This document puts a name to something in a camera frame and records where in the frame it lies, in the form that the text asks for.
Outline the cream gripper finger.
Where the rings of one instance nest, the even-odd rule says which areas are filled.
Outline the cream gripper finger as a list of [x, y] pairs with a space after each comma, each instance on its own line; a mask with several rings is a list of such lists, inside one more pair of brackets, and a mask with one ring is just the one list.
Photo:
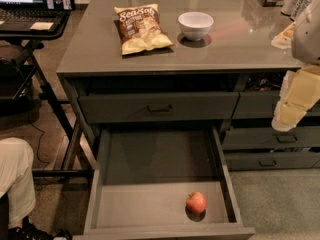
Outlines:
[[274, 110], [271, 126], [277, 131], [288, 132], [295, 128], [305, 115], [306, 112], [304, 110], [278, 102]]

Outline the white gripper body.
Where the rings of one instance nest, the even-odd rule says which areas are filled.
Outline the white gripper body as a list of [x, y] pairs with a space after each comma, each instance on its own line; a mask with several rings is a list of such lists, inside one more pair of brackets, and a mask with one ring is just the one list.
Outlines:
[[296, 72], [288, 71], [280, 97], [290, 107], [311, 109], [320, 99], [320, 66], [307, 65]]

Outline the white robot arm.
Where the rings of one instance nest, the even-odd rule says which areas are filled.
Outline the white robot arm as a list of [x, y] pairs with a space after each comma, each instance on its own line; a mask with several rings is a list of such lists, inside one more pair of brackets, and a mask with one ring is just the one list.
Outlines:
[[313, 0], [298, 16], [291, 50], [304, 66], [283, 78], [271, 123], [280, 132], [295, 128], [320, 100], [320, 0]]

